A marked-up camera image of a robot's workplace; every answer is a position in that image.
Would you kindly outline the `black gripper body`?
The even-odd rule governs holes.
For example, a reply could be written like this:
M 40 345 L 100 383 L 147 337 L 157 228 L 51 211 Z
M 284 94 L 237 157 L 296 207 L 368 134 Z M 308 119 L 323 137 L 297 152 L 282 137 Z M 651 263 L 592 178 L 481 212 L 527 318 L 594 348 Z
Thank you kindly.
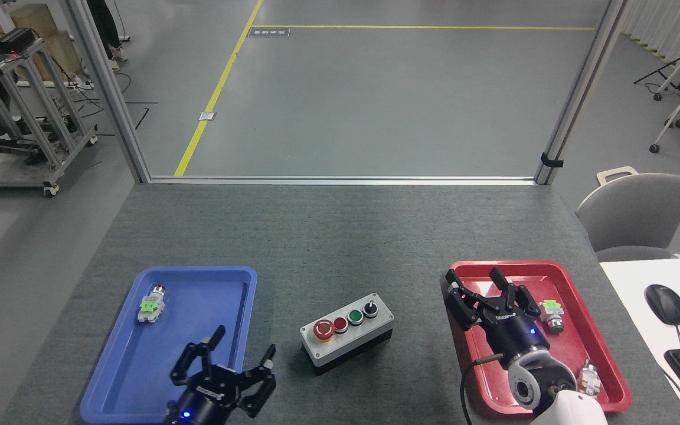
M 174 385 L 185 390 L 178 400 L 168 403 L 166 424 L 224 424 L 240 398 L 234 370 L 201 371 Z
M 507 370 L 516 356 L 533 349 L 550 350 L 550 343 L 537 328 L 535 318 L 524 311 L 512 312 L 481 309 L 481 328 L 494 354 L 502 354 L 499 363 Z

